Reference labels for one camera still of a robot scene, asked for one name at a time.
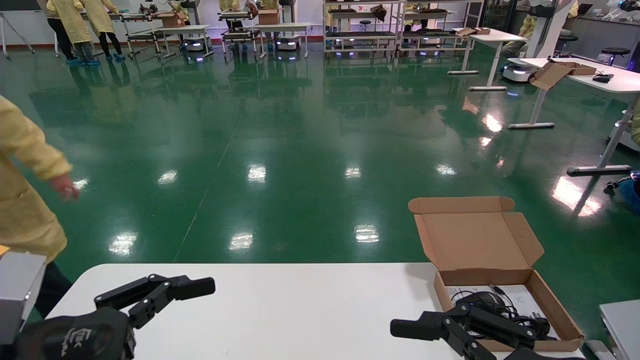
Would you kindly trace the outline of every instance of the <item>small cardboard box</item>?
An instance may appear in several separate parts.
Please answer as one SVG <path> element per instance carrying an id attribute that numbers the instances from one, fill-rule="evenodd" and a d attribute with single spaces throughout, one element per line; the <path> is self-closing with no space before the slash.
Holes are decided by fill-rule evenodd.
<path id="1" fill-rule="evenodd" d="M 476 28 L 476 35 L 489 35 L 490 33 L 490 28 Z"/>
<path id="2" fill-rule="evenodd" d="M 444 311 L 454 304 L 447 286 L 525 285 L 558 341 L 536 341 L 536 351 L 574 351 L 584 335 L 540 274 L 531 268 L 544 249 L 509 197 L 419 197 L 409 202 L 422 248 L 438 268 L 434 287 Z M 479 340 L 489 351 L 512 351 Z"/>
<path id="3" fill-rule="evenodd" d="M 472 29 L 472 28 L 464 28 L 456 31 L 456 35 L 458 35 L 459 37 L 465 37 L 475 33 L 476 33 L 476 29 Z"/>
<path id="4" fill-rule="evenodd" d="M 162 20 L 163 28 L 182 28 L 186 26 L 184 21 L 187 19 L 186 15 L 183 13 L 162 13 L 158 15 L 160 20 Z"/>
<path id="5" fill-rule="evenodd" d="M 583 65 L 583 64 L 580 64 L 580 63 L 574 63 L 572 61 L 568 61 L 568 62 L 565 62 L 563 64 L 564 64 L 564 66 L 572 68 L 572 70 L 569 73 L 569 75 L 587 76 L 587 75 L 593 75 L 596 72 L 596 68 L 590 67 L 589 65 Z"/>
<path id="6" fill-rule="evenodd" d="M 533 75 L 533 78 L 531 78 L 529 82 L 540 89 L 548 91 L 567 75 L 590 76 L 595 72 L 596 68 L 594 67 L 572 61 L 548 62 Z"/>
<path id="7" fill-rule="evenodd" d="M 456 32 L 456 35 L 458 35 L 459 37 L 465 37 L 465 36 L 469 36 L 469 35 L 488 35 L 491 33 L 491 29 L 490 28 L 464 28 L 464 29 L 460 29 Z"/>
<path id="8" fill-rule="evenodd" d="M 562 63 L 546 63 L 542 69 L 533 74 L 529 82 L 537 88 L 549 91 L 572 70 L 572 68 L 562 65 Z"/>
<path id="9" fill-rule="evenodd" d="M 280 9 L 258 11 L 258 24 L 278 25 L 279 23 L 280 23 Z"/>

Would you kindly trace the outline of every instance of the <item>logo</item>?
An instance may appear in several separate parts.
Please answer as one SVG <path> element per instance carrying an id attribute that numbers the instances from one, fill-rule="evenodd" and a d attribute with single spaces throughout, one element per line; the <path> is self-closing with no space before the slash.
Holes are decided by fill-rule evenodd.
<path id="1" fill-rule="evenodd" d="M 91 335 L 91 329 L 80 329 L 76 330 L 75 327 L 71 328 L 65 335 L 65 339 L 62 341 L 62 352 L 60 357 L 63 357 L 67 354 L 67 350 L 70 344 L 74 345 L 74 348 L 82 347 L 82 342 L 84 340 L 88 340 Z"/>

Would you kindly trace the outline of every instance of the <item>hand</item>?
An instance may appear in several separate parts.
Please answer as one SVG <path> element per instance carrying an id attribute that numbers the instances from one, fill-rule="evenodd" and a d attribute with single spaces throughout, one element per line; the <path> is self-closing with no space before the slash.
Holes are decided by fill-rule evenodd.
<path id="1" fill-rule="evenodd" d="M 53 190 L 56 190 L 65 201 L 69 199 L 76 200 L 78 195 L 80 195 L 80 191 L 76 189 L 74 182 L 68 174 L 56 176 L 49 180 L 49 183 L 53 187 Z"/>

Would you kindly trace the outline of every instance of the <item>white desk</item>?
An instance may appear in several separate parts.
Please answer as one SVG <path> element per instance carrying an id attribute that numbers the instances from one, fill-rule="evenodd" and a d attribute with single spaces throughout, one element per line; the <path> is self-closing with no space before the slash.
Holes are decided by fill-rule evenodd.
<path id="1" fill-rule="evenodd" d="M 459 31 L 462 28 L 454 28 L 453 30 Z M 495 50 L 495 56 L 493 57 L 493 64 L 491 65 L 491 71 L 489 71 L 489 78 L 486 81 L 486 86 L 471 86 L 469 88 L 470 91 L 503 91 L 507 90 L 506 86 L 492 86 L 493 78 L 495 77 L 495 71 L 498 68 L 498 60 L 500 59 L 500 51 L 502 50 L 502 45 L 506 42 L 512 41 L 528 41 L 527 38 L 519 37 L 518 35 L 513 35 L 509 33 L 505 33 L 503 31 L 491 29 L 491 33 L 487 35 L 469 35 L 469 41 L 467 41 L 467 48 L 465 49 L 465 57 L 462 60 L 462 70 L 460 71 L 449 71 L 447 74 L 449 75 L 469 75 L 469 74 L 477 74 L 477 70 L 467 70 L 467 63 L 469 59 L 469 52 L 471 51 L 472 41 L 479 42 L 496 42 L 498 43 L 498 48 Z"/>
<path id="2" fill-rule="evenodd" d="M 640 101 L 640 74 L 635 72 L 627 71 L 624 69 L 618 69 L 616 67 L 610 67 L 603 63 L 596 63 L 593 61 L 582 60 L 577 58 L 558 58 L 554 59 L 555 61 L 574 61 L 576 63 L 581 63 L 584 65 L 589 65 L 590 67 L 594 67 L 604 74 L 613 74 L 613 78 L 606 84 L 599 83 L 597 81 L 593 81 L 592 75 L 587 76 L 567 76 L 568 79 L 573 81 L 577 81 L 578 83 L 582 83 L 592 88 L 596 88 L 602 91 L 614 93 L 614 94 L 636 94 L 634 100 L 629 104 L 627 111 L 622 116 L 622 121 L 620 122 L 620 126 L 616 128 L 616 132 L 611 137 L 611 140 L 603 150 L 598 159 L 598 163 L 594 167 L 569 167 L 567 169 L 567 174 L 569 175 L 588 175 L 588 174 L 609 174 L 609 173 L 618 173 L 618 172 L 629 172 L 631 171 L 631 166 L 629 165 L 607 165 L 609 160 L 611 160 L 611 156 L 613 152 L 616 150 L 616 146 L 618 142 L 620 142 L 620 138 L 622 137 L 625 128 L 630 125 L 631 118 L 635 112 L 635 107 L 638 101 Z M 537 68 L 542 68 L 547 63 L 546 58 L 538 58 L 538 59 L 520 59 L 521 62 L 532 65 Z M 531 119 L 528 124 L 510 124 L 507 126 L 508 129 L 541 129 L 554 127 L 555 124 L 552 122 L 537 122 L 538 115 L 540 114 L 540 109 L 542 108 L 542 104 L 547 97 L 547 91 L 538 89 L 538 98 L 536 99 L 536 104 L 533 108 L 533 113 L 531 114 Z"/>
<path id="3" fill-rule="evenodd" d="M 207 29 L 210 28 L 211 25 L 187 25 L 181 28 L 158 28 L 156 31 L 161 31 L 164 35 L 164 46 L 166 47 L 166 55 L 164 58 L 168 58 L 170 56 L 175 55 L 172 53 L 169 48 L 169 41 L 167 41 L 167 35 L 184 35 L 184 34 L 199 34 L 204 38 L 204 55 L 203 58 L 206 58 L 209 55 L 213 54 L 213 50 L 209 49 L 209 44 L 207 43 Z"/>
<path id="4" fill-rule="evenodd" d="M 49 317 L 89 313 L 94 296 L 149 274 L 211 276 L 216 293 L 174 301 L 136 331 L 137 360 L 461 360 L 444 341 L 389 333 L 391 319 L 442 310 L 435 272 L 431 263 L 108 264 L 80 276 Z"/>
<path id="5" fill-rule="evenodd" d="M 310 22 L 288 22 L 277 25 L 257 25 L 256 28 L 260 29 L 261 33 L 277 33 L 282 31 L 284 33 L 295 33 L 297 31 L 305 32 L 305 58 L 309 56 L 309 31 L 308 29 L 311 27 Z M 260 54 L 260 59 L 267 55 L 267 52 L 264 51 L 264 37 L 260 37 L 260 45 L 262 46 L 262 54 Z"/>

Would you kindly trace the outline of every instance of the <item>black stool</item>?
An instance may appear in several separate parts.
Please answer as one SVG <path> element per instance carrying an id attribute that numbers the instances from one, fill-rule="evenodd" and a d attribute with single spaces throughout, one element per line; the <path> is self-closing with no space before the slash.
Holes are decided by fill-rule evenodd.
<path id="1" fill-rule="evenodd" d="M 567 35 L 565 37 L 560 36 L 558 38 L 558 42 L 562 43 L 562 50 L 560 50 L 560 53 L 557 55 L 559 58 L 563 58 L 568 54 L 566 52 L 566 46 L 573 41 L 578 41 L 578 37 L 575 35 Z"/>
<path id="2" fill-rule="evenodd" d="M 367 25 L 369 25 L 371 23 L 370 20 L 362 20 L 360 21 L 362 28 L 364 29 L 363 31 L 367 31 Z"/>
<path id="3" fill-rule="evenodd" d="M 624 55 L 631 53 L 631 49 L 624 47 L 605 47 L 601 50 L 601 53 L 611 55 L 609 59 L 609 66 L 613 65 L 613 61 L 616 59 L 616 55 L 620 55 L 624 58 Z"/>

